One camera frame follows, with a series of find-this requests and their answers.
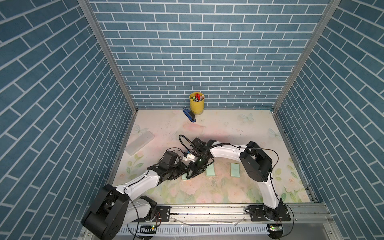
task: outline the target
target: brick wallpaper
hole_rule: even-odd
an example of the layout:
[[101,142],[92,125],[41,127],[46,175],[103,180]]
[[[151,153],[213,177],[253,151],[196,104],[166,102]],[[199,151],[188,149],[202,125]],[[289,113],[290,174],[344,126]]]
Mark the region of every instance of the brick wallpaper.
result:
[[0,239],[77,239],[131,114],[76,0],[0,1]]
[[342,0],[278,116],[345,239],[384,234],[384,1]]
[[327,3],[91,0],[140,108],[271,109]]

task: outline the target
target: table surface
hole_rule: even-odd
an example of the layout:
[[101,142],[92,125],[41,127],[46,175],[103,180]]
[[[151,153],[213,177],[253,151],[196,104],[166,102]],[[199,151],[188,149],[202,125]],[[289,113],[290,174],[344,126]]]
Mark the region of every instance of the table surface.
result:
[[[150,131],[155,138],[133,156],[126,151],[118,167],[114,186],[128,182],[157,163],[165,150],[183,146],[178,140],[180,134],[193,140],[195,137],[207,142],[214,139],[232,144],[256,142],[262,148],[275,150],[279,162],[273,170],[273,184],[284,202],[310,202],[287,147],[278,132],[272,113],[267,110],[204,110],[192,123],[182,110],[139,110],[128,143],[144,132]],[[272,158],[277,156],[265,150]],[[215,158],[214,177],[205,172],[195,178],[167,180],[145,192],[159,204],[200,203],[261,203],[257,182],[252,180],[240,164],[240,178],[231,177],[231,163],[226,158]]]

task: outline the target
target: yellow cup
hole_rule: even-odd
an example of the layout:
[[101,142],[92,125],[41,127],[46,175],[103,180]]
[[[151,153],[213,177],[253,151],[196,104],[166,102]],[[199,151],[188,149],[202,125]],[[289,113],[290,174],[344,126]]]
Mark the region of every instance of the yellow cup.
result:
[[199,95],[203,96],[204,94],[200,93],[200,92],[194,92],[194,93],[191,93],[189,95],[189,103],[190,103],[190,106],[191,106],[191,111],[195,114],[195,115],[200,115],[203,113],[203,110],[204,110],[204,99],[199,101],[199,102],[195,102],[191,99],[191,97],[194,97],[196,96],[196,93],[198,93]]

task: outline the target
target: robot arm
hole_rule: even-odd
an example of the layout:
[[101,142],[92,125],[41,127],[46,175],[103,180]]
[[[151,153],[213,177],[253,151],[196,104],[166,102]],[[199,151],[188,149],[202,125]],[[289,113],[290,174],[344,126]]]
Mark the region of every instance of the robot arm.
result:
[[[262,165],[260,165],[259,163],[257,163],[257,159],[253,159],[249,153],[244,151],[247,146],[249,146],[249,144],[240,145],[240,148],[231,145],[215,147],[210,149],[210,153],[213,157],[225,157],[241,162],[244,165],[248,176],[250,176],[253,180],[257,181],[260,192],[263,196],[264,205],[271,209],[276,209],[279,206],[280,201],[276,198],[275,191],[272,187],[271,178],[269,178],[269,175],[272,171],[272,160],[267,154],[265,154],[266,156],[268,156],[268,158],[263,158],[260,161],[262,162]],[[260,148],[256,143],[253,143],[252,147]]]
[[234,146],[215,140],[205,143],[196,138],[192,144],[200,155],[190,159],[188,167],[180,161],[178,154],[166,151],[162,159],[150,166],[141,176],[117,187],[104,186],[83,217],[82,225],[100,239],[110,240],[122,225],[138,217],[140,220],[152,220],[157,203],[146,196],[137,198],[165,180],[176,179],[184,173],[187,173],[187,179],[203,173],[208,160],[214,157],[241,162],[247,174],[258,182],[263,196],[265,216],[270,220],[279,218],[282,201],[277,199],[271,183],[272,159],[255,142]]

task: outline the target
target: white plastic block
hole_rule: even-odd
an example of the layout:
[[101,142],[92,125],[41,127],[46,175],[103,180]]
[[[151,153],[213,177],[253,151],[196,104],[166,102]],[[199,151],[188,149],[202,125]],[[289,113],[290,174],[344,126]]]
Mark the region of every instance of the white plastic block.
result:
[[146,131],[138,137],[136,140],[128,144],[125,148],[125,151],[130,155],[133,156],[135,153],[137,153],[140,149],[142,149],[145,145],[147,145],[150,141],[152,141],[155,138],[153,134],[150,131]]

